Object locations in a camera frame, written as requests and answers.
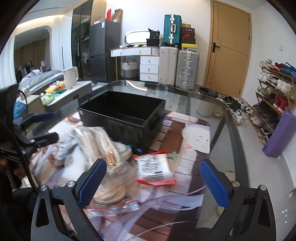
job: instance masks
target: red and white package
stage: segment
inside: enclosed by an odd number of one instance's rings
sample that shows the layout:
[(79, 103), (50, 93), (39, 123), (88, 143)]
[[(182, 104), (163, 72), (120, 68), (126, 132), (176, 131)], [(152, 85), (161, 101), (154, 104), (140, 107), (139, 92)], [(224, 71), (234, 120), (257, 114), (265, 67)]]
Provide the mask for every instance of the red and white package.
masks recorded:
[(167, 152), (155, 152), (134, 158), (138, 162), (137, 182), (145, 185), (164, 186), (176, 184), (170, 171)]

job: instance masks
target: door frame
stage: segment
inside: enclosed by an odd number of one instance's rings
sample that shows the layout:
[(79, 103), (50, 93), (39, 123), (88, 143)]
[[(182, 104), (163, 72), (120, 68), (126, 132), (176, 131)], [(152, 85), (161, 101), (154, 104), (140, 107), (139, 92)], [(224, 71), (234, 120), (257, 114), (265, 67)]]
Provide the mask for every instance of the door frame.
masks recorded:
[(249, 32), (250, 41), (249, 41), (249, 51), (248, 51), (248, 57), (247, 57), (246, 70), (245, 70), (244, 79), (243, 79), (243, 82), (242, 82), (242, 85), (241, 85), (241, 88), (240, 88), (240, 91), (239, 91), (239, 97), (241, 97), (242, 91), (244, 89), (244, 84), (245, 84), (245, 81), (246, 81), (248, 68), (249, 68), (249, 63), (250, 63), (250, 57), (251, 57), (251, 45), (252, 45), (252, 19), (251, 19), (251, 14), (249, 12), (246, 12), (244, 10), (241, 10), (241, 9), (239, 9), (237, 7), (234, 7), (234, 6), (229, 5), (227, 3), (224, 3), (224, 2), (219, 2), (219, 1), (216, 1), (216, 0), (210, 0), (210, 1), (211, 1), (210, 40), (209, 40), (209, 49), (208, 49), (208, 54), (207, 54), (207, 64), (206, 64), (206, 69), (205, 69), (205, 76), (204, 76), (204, 80), (203, 80), (203, 86), (206, 87), (206, 88), (208, 88), (208, 86), (207, 86), (208, 85), (207, 76), (208, 76), (208, 73), (209, 73), (210, 59), (211, 59), (211, 53), (212, 53), (213, 28), (214, 28), (214, 2), (224, 4), (226, 6), (232, 7), (234, 9), (237, 9), (237, 10), (249, 15), (249, 20), (250, 20), (250, 32)]

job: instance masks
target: person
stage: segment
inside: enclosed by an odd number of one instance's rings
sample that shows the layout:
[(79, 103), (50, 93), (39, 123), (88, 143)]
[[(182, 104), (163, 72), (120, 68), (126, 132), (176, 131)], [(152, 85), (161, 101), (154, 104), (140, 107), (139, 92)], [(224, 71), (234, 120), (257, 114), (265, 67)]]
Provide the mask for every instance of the person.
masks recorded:
[[(15, 190), (11, 187), (6, 167), (12, 170), (12, 177), (17, 187)], [(32, 188), (20, 188), (21, 179), (25, 176), (21, 164), (10, 163), (0, 155), (0, 233), (4, 235), (8, 233), (7, 238), (11, 240), (30, 241), (31, 237), (32, 216), (37, 195)]]

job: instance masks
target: stack of boxes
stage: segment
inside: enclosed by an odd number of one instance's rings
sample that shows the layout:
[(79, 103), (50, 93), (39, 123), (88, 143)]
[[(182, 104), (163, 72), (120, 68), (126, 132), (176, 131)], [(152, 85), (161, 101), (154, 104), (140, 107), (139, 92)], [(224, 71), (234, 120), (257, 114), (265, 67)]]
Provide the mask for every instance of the stack of boxes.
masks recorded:
[(197, 51), (197, 45), (195, 44), (195, 28), (191, 28), (191, 24), (182, 24), (181, 46), (182, 50)]

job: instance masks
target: silver suitcase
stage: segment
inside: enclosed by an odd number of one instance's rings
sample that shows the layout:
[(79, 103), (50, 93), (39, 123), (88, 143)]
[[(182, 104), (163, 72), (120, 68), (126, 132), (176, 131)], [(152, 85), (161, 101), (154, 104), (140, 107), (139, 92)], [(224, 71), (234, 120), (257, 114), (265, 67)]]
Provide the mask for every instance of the silver suitcase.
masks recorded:
[(174, 47), (160, 47), (158, 83), (175, 86), (178, 49)]
[(200, 55), (197, 52), (180, 50), (178, 55), (176, 87), (193, 90), (198, 71)]

